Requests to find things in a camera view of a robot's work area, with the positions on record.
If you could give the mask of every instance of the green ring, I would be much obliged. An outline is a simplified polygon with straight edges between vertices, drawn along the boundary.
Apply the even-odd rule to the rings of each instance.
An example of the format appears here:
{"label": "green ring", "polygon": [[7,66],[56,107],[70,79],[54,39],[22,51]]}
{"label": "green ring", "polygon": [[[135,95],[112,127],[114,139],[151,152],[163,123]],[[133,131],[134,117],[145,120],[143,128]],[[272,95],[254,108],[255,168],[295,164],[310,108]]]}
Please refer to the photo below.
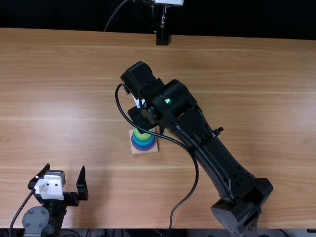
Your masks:
{"label": "green ring", "polygon": [[140,134],[137,128],[134,129],[134,135],[135,135],[139,140],[141,140],[141,141],[146,141],[146,140],[150,139],[151,136],[152,136],[151,134],[148,134],[148,133]]}

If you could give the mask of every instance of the black cable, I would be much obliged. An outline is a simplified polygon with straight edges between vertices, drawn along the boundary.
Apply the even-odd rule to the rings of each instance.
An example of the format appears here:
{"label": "black cable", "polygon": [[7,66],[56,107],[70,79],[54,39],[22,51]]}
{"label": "black cable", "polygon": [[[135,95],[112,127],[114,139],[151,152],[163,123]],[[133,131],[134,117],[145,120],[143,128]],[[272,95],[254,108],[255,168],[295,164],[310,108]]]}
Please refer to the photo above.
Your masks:
{"label": "black cable", "polygon": [[124,111],[123,111],[123,109],[122,109],[122,107],[120,106],[120,103],[119,103],[118,92],[119,92],[119,89],[120,89],[122,86],[124,86],[123,83],[120,84],[120,85],[118,85],[117,88],[116,88],[116,90],[115,90],[115,101],[116,101],[116,103],[117,103],[118,110],[120,111],[120,113],[122,114],[122,116],[126,119],[126,121],[127,121],[130,125],[136,127],[138,130],[141,130],[141,131],[143,131],[143,132],[145,132],[145,133],[151,134],[151,135],[156,136],[156,137],[161,137],[161,138],[163,138],[163,139],[166,139],[166,140],[168,140],[168,141],[170,141],[170,142],[173,142],[173,143],[179,145],[180,147],[182,147],[184,150],[186,150],[186,151],[189,153],[189,155],[191,156],[192,161],[193,161],[193,163],[194,163],[194,167],[195,167],[195,170],[196,170],[196,177],[195,177],[195,180],[194,180],[194,184],[193,184],[193,186],[192,186],[190,192],[185,196],[185,198],[182,199],[182,200],[181,200],[177,205],[175,205],[174,208],[171,210],[171,213],[170,213],[170,224],[169,224],[169,234],[170,234],[171,228],[172,228],[172,219],[173,219],[173,213],[174,213],[174,211],[175,211],[180,205],[182,205],[186,200],[189,199],[189,197],[193,194],[194,190],[196,189],[196,187],[197,187],[197,185],[198,185],[198,176],[199,176],[198,163],[197,163],[196,158],[193,156],[193,154],[191,154],[191,153],[189,152],[189,149],[188,149],[187,146],[184,145],[183,143],[181,143],[181,142],[179,142],[179,141],[177,141],[177,140],[175,140],[175,139],[173,139],[173,138],[171,138],[171,137],[164,136],[164,135],[161,135],[161,134],[159,134],[159,133],[147,131],[147,130],[145,130],[145,129],[139,127],[139,126],[137,126],[132,120],[129,119],[129,117],[127,117],[127,115],[124,113]]}
{"label": "black cable", "polygon": [[25,204],[28,202],[28,200],[31,198],[31,196],[33,195],[33,193],[35,193],[35,189],[33,189],[30,194],[26,197],[26,199],[24,200],[24,202],[22,203],[22,205],[20,206],[20,208],[18,209],[18,211],[16,212],[15,216],[12,219],[12,222],[10,224],[10,229],[9,229],[9,237],[12,236],[12,229],[13,229],[13,225],[14,222],[16,220],[16,218],[18,218],[20,212],[22,211],[22,209],[24,208]]}
{"label": "black cable", "polygon": [[284,230],[279,229],[279,231],[281,231],[286,237],[290,237]]}
{"label": "black cable", "polygon": [[108,233],[108,229],[103,229],[104,230],[104,237],[107,236],[107,237],[110,237],[109,233]]}
{"label": "black cable", "polygon": [[70,232],[75,233],[76,235],[78,235],[78,237],[80,237],[80,235],[79,235],[79,233],[77,231],[70,230],[70,229],[62,229],[62,231],[70,231]]}
{"label": "black cable", "polygon": [[104,28],[104,32],[106,32],[107,31],[107,28],[108,28],[108,26],[109,26],[109,24],[110,24],[110,22],[112,21],[112,18],[115,16],[115,14],[117,13],[117,11],[127,2],[128,0],[124,0],[124,1],[122,1],[118,6],[117,6],[117,8],[115,9],[115,11],[112,13],[112,15],[110,16],[110,18],[108,19],[108,22],[107,22],[107,24],[105,25],[105,28]]}

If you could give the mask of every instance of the blue ring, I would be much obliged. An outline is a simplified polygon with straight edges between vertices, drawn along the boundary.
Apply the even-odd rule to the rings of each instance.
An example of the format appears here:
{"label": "blue ring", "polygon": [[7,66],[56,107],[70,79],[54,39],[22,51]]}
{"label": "blue ring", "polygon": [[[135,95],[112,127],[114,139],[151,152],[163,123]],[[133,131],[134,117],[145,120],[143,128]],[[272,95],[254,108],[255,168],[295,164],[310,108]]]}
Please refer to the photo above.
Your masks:
{"label": "blue ring", "polygon": [[142,141],[142,140],[139,140],[134,134],[132,135],[132,138],[133,138],[134,142],[140,146],[150,146],[154,140],[154,136],[152,136],[149,140]]}
{"label": "blue ring", "polygon": [[147,147],[150,147],[155,142],[155,137],[153,136],[149,141],[146,141],[146,142],[139,142],[137,141],[137,138],[134,135],[132,135],[132,140],[138,147],[147,148]]}

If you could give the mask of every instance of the black background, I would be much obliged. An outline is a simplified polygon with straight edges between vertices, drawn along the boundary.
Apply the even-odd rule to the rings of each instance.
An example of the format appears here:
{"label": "black background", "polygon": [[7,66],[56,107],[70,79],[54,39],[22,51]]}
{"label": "black background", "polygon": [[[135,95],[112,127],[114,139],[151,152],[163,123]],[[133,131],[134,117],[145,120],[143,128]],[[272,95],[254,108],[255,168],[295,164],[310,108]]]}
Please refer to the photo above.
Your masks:
{"label": "black background", "polygon": [[[102,31],[121,0],[0,0],[0,27]],[[128,1],[108,31],[153,33],[151,9]],[[172,34],[316,39],[316,1],[185,0],[168,10]]]}

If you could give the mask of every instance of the black clamp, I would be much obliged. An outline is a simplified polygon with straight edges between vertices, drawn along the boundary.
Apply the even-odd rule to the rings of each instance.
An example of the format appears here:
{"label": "black clamp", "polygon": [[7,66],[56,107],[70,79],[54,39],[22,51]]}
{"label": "black clamp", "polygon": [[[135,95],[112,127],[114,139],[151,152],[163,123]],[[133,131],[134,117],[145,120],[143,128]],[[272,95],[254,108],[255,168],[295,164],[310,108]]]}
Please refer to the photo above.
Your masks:
{"label": "black clamp", "polygon": [[224,131],[224,129],[222,127],[219,127],[215,130],[213,130],[213,132],[211,133],[212,137],[217,137],[219,134],[221,134],[221,132]]}

